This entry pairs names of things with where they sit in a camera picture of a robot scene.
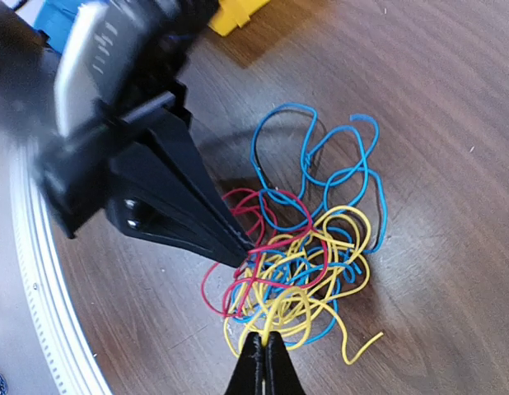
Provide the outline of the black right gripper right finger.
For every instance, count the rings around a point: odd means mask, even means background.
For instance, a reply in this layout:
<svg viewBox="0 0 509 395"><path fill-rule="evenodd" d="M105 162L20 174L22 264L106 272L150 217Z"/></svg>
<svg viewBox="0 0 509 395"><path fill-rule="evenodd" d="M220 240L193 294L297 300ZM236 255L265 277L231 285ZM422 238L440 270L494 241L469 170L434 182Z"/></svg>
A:
<svg viewBox="0 0 509 395"><path fill-rule="evenodd" d="M305 395L279 332L271 332L264 346L264 390L271 395Z"/></svg>

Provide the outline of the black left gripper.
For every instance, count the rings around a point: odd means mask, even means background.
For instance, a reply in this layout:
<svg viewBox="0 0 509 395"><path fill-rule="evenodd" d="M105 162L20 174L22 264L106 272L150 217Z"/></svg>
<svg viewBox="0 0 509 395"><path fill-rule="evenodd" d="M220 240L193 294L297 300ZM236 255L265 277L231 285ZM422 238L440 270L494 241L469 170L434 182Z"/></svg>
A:
<svg viewBox="0 0 509 395"><path fill-rule="evenodd" d="M253 244L216 190L189 134L186 95L186 85L174 80L125 115L97 99L92 120L68 137L53 139L37 155L35 182L69 239L106 203L107 219L128 237L187 250L229 267L246 260ZM169 110L183 120L162 115ZM151 148L173 179L160 185L122 182L111 197L110 160L137 139L154 115L162 116L150 127Z"/></svg>

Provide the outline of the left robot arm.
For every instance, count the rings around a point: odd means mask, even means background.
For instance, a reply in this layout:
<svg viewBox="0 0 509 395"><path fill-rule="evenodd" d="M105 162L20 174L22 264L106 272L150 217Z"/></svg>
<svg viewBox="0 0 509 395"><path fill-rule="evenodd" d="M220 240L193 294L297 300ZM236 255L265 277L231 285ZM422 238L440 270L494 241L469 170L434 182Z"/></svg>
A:
<svg viewBox="0 0 509 395"><path fill-rule="evenodd" d="M239 267L253 244L190 136L178 73L216 1L90 1L62 53L0 2L0 132L74 238L98 211L127 236Z"/></svg>

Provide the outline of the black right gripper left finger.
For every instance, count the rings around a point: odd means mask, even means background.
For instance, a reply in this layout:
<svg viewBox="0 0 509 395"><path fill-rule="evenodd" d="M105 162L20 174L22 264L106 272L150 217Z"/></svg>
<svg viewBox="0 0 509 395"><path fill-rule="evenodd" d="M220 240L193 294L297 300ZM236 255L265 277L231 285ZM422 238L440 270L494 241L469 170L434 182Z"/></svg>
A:
<svg viewBox="0 0 509 395"><path fill-rule="evenodd" d="M250 332L245 339L225 395L259 395L263 393L264 347L261 336Z"/></svg>

